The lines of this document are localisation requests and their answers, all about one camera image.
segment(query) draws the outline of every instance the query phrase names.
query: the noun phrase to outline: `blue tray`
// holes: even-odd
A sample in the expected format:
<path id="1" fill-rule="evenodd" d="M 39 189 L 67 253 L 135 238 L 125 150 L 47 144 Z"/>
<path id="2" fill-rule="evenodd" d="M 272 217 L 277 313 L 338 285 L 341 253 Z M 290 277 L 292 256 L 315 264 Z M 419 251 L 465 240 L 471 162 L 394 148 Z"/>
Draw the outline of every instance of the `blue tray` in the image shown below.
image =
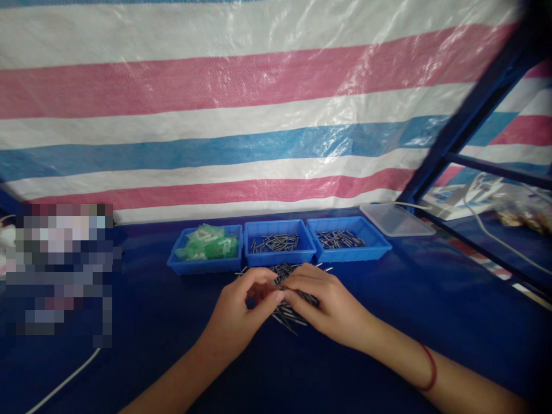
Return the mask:
<path id="1" fill-rule="evenodd" d="M 167 266 L 172 268 L 178 275 L 191 275 L 203 273 L 224 273 L 230 271 L 240 271 L 242 269 L 242 248 L 243 233 L 242 225 L 219 226 L 226 230 L 226 233 L 237 236 L 237 257 L 231 259 L 212 259 L 212 260 L 194 260 L 191 262 L 181 262 L 178 260 L 174 251 L 177 248 L 186 247 L 188 243 L 187 234 L 193 233 L 197 227 L 184 229 L 177 242 L 171 250 L 168 257 Z"/>
<path id="2" fill-rule="evenodd" d="M 257 245 L 263 242 L 263 236 L 277 234 L 299 235 L 297 248 L 291 251 L 253 253 L 253 240 Z M 253 221 L 246 223 L 244 236 L 247 264 L 250 267 L 280 265 L 281 263 L 310 263 L 316 250 L 310 233 L 302 220 Z"/>
<path id="3" fill-rule="evenodd" d="M 357 262 L 360 260 L 377 260 L 391 245 L 377 228 L 364 217 L 310 218 L 306 221 L 309 232 L 315 241 L 316 259 L 318 262 Z M 364 240 L 366 247 L 325 249 L 316 234 L 321 231 L 349 230 Z"/>

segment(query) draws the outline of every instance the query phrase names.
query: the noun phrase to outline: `plastic tarp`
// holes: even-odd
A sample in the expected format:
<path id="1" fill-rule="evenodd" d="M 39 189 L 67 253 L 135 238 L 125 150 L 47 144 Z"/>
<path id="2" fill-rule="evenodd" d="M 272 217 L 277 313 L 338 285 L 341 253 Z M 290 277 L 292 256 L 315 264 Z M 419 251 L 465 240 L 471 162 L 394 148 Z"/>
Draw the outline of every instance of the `plastic tarp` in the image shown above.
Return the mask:
<path id="1" fill-rule="evenodd" d="M 395 199 L 514 0 L 0 0 L 0 176 L 120 223 Z"/>

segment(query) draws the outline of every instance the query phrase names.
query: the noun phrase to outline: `blue tablecloth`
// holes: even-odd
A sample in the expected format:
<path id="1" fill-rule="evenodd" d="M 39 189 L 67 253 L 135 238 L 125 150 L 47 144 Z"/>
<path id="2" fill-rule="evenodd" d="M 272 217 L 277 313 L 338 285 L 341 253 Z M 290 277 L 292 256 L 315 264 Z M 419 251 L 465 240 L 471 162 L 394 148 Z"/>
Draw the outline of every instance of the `blue tablecloth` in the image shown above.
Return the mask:
<path id="1" fill-rule="evenodd" d="M 235 276 L 176 276 L 166 261 L 182 229 L 357 215 L 342 209 L 118 227 L 125 240 L 122 274 L 113 282 L 113 348 L 40 412 L 115 413 L 196 341 Z M 552 314 L 436 235 L 388 240 L 393 249 L 380 260 L 332 264 L 332 273 L 376 316 L 514 392 L 538 397 Z M 297 328 L 299 337 L 267 320 L 190 412 L 435 412 L 385 366 L 312 327 Z M 62 336 L 2 338 L 0 351 L 1 410 L 24 413 L 93 349 Z"/>

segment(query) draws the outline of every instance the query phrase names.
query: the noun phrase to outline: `electrical cord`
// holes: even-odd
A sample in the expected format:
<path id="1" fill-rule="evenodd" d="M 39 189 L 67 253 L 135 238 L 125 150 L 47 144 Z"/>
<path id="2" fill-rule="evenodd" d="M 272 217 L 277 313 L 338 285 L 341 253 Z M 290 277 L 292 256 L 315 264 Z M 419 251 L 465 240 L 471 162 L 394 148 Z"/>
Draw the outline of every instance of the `electrical cord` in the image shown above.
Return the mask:
<path id="1" fill-rule="evenodd" d="M 418 204 L 403 203 L 401 201 L 386 201 L 381 204 L 398 204 L 398 205 L 405 205 L 409 207 L 419 208 L 420 210 L 431 210 L 431 207 L 419 206 Z"/>
<path id="2" fill-rule="evenodd" d="M 489 233 L 489 231 L 485 228 L 485 226 L 483 225 L 483 222 L 481 221 L 481 219 L 479 218 L 479 215 L 475 212 L 475 210 L 468 204 L 467 200 L 466 200 L 466 195 L 467 193 L 469 193 L 473 187 L 473 184 L 474 182 L 477 181 L 477 179 L 479 177 L 481 177 L 482 175 L 485 175 L 486 173 L 485 172 L 480 172 L 478 175 L 476 175 L 476 177 L 471 181 L 471 184 L 468 188 L 468 190 L 464 193 L 464 196 L 462 197 L 462 200 L 464 201 L 464 204 L 466 205 L 467 208 L 469 208 L 469 210 L 471 211 L 471 213 L 473 214 L 473 216 L 476 218 L 476 221 L 477 221 L 477 224 L 479 224 L 479 227 L 481 227 L 481 230 L 483 231 L 483 233 L 485 233 L 487 236 L 489 236 L 491 239 L 497 241 L 498 243 L 502 244 L 502 246 L 504 246 L 505 248 L 507 248 L 508 250 L 512 251 L 513 253 L 515 253 L 516 255 L 518 255 L 519 257 L 521 257 L 523 260 L 525 260 L 527 263 L 529 263 L 530 265 L 536 267 L 537 269 L 539 269 L 540 271 L 543 271 L 545 272 L 546 274 L 549 274 L 549 275 L 552 275 L 552 271 L 548 270 L 548 269 L 545 269 L 544 267 L 536 264 L 535 262 L 533 262 L 530 258 L 528 258 L 527 256 L 525 256 L 523 253 L 515 250 L 512 246 L 510 246 L 509 244 L 503 242 L 502 240 L 500 240 L 498 237 L 492 235 L 491 233 Z"/>
<path id="3" fill-rule="evenodd" d="M 548 197 L 547 195 L 541 194 L 536 190 L 533 190 L 531 187 L 529 187 L 527 184 L 521 183 L 522 186 L 524 186 L 527 190 L 535 194 L 536 196 L 542 198 L 544 201 L 548 201 L 549 203 L 552 203 L 552 198 Z"/>
<path id="4" fill-rule="evenodd" d="M 44 397 L 42 401 L 40 401 L 37 405 L 35 405 L 33 408 L 31 408 L 29 411 L 27 411 L 26 414 L 32 414 L 33 412 L 37 411 L 40 407 L 42 407 L 50 398 L 52 398 L 61 388 L 63 388 L 69 381 L 71 381 L 73 378 L 75 378 L 78 373 L 80 373 L 86 366 L 92 362 L 92 360 L 96 357 L 96 355 L 99 354 L 100 350 L 102 348 L 96 348 L 92 356 L 83 364 L 80 366 L 79 369 L 77 369 L 75 372 L 73 372 L 71 375 L 67 377 L 65 381 L 63 381 L 60 385 L 58 385 L 50 394 Z"/>
<path id="5" fill-rule="evenodd" d="M 10 215 L 8 215 L 8 216 L 4 216 L 4 217 L 0 218 L 0 223 L 2 223 L 2 222 L 3 222 L 4 220 L 6 220 L 6 219 L 9 219 L 10 217 L 15 217 L 15 215 L 14 215 L 14 214 L 10 214 Z"/>

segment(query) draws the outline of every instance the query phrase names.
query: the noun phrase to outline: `clear plastic container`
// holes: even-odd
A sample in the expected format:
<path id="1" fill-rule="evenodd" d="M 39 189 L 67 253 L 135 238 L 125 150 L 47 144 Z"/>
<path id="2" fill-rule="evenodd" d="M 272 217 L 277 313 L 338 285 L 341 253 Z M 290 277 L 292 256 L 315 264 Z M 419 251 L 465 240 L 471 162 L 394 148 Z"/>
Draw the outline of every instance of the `clear plastic container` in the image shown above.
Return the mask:
<path id="1" fill-rule="evenodd" d="M 431 236 L 435 229 L 394 204 L 363 204 L 361 211 L 389 237 Z"/>

